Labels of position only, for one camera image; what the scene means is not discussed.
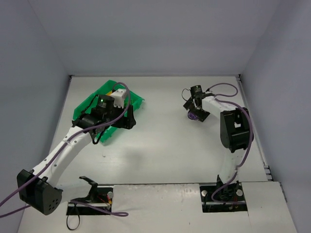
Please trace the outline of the purple curved lego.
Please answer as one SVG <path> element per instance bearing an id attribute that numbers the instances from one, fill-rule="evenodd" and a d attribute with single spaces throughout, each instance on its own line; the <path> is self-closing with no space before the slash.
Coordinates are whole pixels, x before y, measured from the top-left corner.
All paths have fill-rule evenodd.
<path id="1" fill-rule="evenodd" d="M 190 120 L 198 120 L 198 117 L 192 112 L 188 112 L 188 118 Z"/>

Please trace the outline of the green compartment tray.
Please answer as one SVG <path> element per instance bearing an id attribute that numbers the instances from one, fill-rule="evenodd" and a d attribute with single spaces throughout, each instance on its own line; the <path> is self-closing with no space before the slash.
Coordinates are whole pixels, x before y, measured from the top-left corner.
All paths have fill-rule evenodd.
<path id="1" fill-rule="evenodd" d="M 107 81 L 75 108 L 72 125 L 78 126 L 82 129 L 101 125 L 110 122 L 117 117 L 121 118 L 126 114 L 130 104 L 133 105 L 134 111 L 141 106 L 144 99 L 130 91 L 124 101 L 124 108 L 121 109 L 114 107 L 114 99 L 110 95 L 118 89 L 126 88 L 116 81 Z M 105 142 L 117 129 L 118 128 L 112 127 L 112 125 L 105 126 L 104 134 L 102 135 L 100 142 Z"/>

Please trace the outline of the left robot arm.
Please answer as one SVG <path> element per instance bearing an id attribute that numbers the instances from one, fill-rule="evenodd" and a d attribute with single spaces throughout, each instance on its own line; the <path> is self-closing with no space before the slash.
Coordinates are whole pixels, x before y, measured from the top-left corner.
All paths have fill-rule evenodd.
<path id="1" fill-rule="evenodd" d="M 19 197 L 44 215 L 49 215 L 63 202 L 93 202 L 98 184 L 81 176 L 76 184 L 59 184 L 63 172 L 88 144 L 98 144 L 110 127 L 131 129 L 135 126 L 134 108 L 124 104 L 124 97 L 99 95 L 89 114 L 83 113 L 72 122 L 68 133 L 55 149 L 30 171 L 17 175 Z"/>

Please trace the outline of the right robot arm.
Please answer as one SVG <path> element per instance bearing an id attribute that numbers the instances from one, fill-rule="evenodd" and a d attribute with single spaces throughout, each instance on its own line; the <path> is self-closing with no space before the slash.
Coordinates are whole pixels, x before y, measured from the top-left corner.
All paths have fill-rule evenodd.
<path id="1" fill-rule="evenodd" d="M 220 141 L 225 148 L 225 158 L 212 198 L 217 197 L 218 202 L 224 202 L 224 195 L 235 193 L 239 170 L 249 155 L 254 139 L 249 111 L 235 102 L 219 99 L 238 94 L 233 84 L 214 84 L 206 91 L 200 85 L 195 85 L 188 91 L 190 97 L 184 99 L 183 107 L 188 111 L 189 119 L 204 122 L 213 115 L 220 121 Z"/>

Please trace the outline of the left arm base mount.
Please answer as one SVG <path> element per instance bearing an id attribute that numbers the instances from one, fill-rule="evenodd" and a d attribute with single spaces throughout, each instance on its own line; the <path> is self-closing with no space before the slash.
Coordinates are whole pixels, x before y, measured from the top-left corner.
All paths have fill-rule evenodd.
<path id="1" fill-rule="evenodd" d="M 113 199 L 113 186 L 98 186 L 97 194 L 95 194 L 92 201 L 80 200 L 80 202 L 87 203 L 93 207 L 96 207 L 107 212 L 112 210 L 112 199 Z M 109 215 L 108 213 L 103 213 L 101 211 L 89 208 L 82 204 L 74 204 L 72 202 L 68 203 L 67 216 L 100 216 Z"/>

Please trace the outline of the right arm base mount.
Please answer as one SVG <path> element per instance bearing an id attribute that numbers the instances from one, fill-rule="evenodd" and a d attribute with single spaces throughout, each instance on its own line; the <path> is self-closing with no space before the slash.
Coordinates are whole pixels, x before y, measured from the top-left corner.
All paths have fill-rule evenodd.
<path id="1" fill-rule="evenodd" d="M 230 212 L 247 212 L 247 204 L 244 196 L 242 184 L 230 184 L 228 187 L 212 194 L 221 185 L 200 184 L 200 197 L 203 213 L 230 213 Z"/>

